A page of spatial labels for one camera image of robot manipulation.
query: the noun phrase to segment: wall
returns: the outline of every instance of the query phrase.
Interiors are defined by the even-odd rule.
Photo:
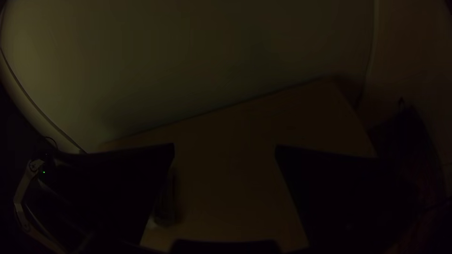
[[[359,116],[372,127],[397,112],[400,97],[415,106],[452,187],[451,13],[443,0],[378,0],[377,6],[375,57]]]
[[[36,105],[95,151],[318,76],[362,82],[372,14],[371,0],[16,0],[0,44]]]

